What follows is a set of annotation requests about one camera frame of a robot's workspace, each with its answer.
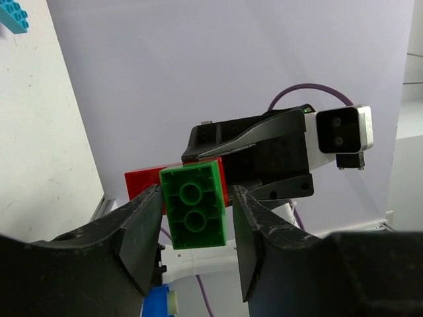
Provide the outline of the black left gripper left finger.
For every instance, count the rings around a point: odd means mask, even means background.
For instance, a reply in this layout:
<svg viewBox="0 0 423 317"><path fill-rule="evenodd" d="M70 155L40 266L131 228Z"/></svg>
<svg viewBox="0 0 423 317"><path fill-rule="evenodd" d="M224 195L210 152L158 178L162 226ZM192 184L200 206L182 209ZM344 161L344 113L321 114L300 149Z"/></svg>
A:
<svg viewBox="0 0 423 317"><path fill-rule="evenodd" d="M139 316L163 282L163 192L129 203L51 241L1 237L2 316Z"/></svg>

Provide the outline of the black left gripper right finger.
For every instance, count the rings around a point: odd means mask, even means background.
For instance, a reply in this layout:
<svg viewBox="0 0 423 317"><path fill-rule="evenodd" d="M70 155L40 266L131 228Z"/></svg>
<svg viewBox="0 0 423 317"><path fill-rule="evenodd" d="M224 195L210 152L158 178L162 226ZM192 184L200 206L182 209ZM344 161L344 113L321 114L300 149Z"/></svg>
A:
<svg viewBox="0 0 423 317"><path fill-rule="evenodd" d="M421 232L318 238L235 186L243 301L251 316L421 316Z"/></svg>

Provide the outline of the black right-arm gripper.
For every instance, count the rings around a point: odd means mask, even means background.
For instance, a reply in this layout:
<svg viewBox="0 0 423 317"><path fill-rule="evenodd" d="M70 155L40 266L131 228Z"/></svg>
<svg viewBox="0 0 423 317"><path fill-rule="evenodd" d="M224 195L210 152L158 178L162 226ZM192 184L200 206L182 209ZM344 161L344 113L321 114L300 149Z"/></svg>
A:
<svg viewBox="0 0 423 317"><path fill-rule="evenodd" d="M182 162L221 157L228 186L242 185L261 201L314 194L299 108L192 128Z"/></svg>

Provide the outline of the red rounded lego brick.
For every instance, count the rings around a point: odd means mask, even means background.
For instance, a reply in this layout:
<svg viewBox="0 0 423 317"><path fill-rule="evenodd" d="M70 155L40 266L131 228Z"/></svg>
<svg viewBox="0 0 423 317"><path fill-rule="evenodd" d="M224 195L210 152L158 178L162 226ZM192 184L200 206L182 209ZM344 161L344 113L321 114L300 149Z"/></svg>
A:
<svg viewBox="0 0 423 317"><path fill-rule="evenodd" d="M227 184L225 181L225 174L223 170L223 163L221 157L209 158L208 160L216 160L219 167L219 176L221 182L221 188L223 192L223 199L225 206L229 206L229 195L227 192ZM188 163L174 163L174 164L166 164L162 166L154 166L150 168L142 168L139 170L133 170L126 172L124 174L126 187L128 191L128 198L132 200L144 190L149 188L152 185L160 184L160 177L159 172L168 167L181 167L184 165L188 165Z"/></svg>

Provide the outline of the green lego brick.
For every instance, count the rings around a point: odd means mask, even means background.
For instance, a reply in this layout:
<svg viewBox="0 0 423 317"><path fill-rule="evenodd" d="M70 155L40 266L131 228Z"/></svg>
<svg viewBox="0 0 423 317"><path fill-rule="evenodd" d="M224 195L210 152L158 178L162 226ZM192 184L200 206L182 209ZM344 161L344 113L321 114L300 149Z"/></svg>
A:
<svg viewBox="0 0 423 317"><path fill-rule="evenodd" d="M180 164L159 172L175 250L225 246L226 197L221 159Z"/></svg>

